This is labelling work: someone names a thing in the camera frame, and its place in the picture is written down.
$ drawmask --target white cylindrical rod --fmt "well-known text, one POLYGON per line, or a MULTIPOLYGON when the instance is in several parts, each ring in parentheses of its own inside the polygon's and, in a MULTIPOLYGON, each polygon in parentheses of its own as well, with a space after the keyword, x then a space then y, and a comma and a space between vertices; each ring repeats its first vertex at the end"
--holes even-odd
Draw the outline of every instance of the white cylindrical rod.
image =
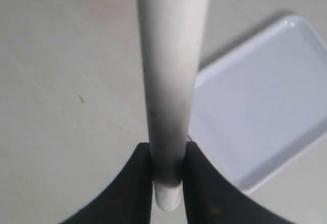
POLYGON ((158 206, 179 203, 194 81, 208 0, 137 0, 158 206))

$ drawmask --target white rectangular tray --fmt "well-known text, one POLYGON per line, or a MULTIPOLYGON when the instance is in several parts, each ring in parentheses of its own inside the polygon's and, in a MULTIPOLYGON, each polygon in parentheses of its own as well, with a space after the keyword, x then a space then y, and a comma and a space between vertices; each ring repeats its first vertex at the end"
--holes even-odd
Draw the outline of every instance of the white rectangular tray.
POLYGON ((327 130, 326 46, 287 16, 198 74, 189 135, 250 192, 327 130))

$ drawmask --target white table surface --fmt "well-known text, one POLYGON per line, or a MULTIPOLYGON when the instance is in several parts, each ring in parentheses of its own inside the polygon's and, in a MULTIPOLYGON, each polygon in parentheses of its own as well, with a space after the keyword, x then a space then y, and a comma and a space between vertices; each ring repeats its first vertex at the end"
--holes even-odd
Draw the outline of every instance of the white table surface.
MULTIPOLYGON (((327 40, 326 0, 211 0, 202 57, 281 10, 327 40)), ((0 224, 58 223, 147 141, 135 0, 0 0, 0 224)), ((326 223, 327 140, 251 196, 326 223)), ((152 223, 186 223, 183 202, 152 223)))

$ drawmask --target white plastic tray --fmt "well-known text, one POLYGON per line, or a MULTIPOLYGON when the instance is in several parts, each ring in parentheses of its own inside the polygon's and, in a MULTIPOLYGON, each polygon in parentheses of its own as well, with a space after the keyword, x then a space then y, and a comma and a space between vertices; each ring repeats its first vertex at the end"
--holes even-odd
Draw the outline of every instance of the white plastic tray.
POLYGON ((197 77, 189 134, 250 192, 327 130, 327 51, 288 16, 197 77))

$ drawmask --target white plastic tube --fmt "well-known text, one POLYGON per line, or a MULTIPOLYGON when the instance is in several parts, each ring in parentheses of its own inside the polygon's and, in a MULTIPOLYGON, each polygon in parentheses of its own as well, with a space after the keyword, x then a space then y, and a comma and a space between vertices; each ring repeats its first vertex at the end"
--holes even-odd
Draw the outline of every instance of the white plastic tube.
POLYGON ((194 81, 208 0, 138 0, 154 188, 158 206, 179 203, 194 81))

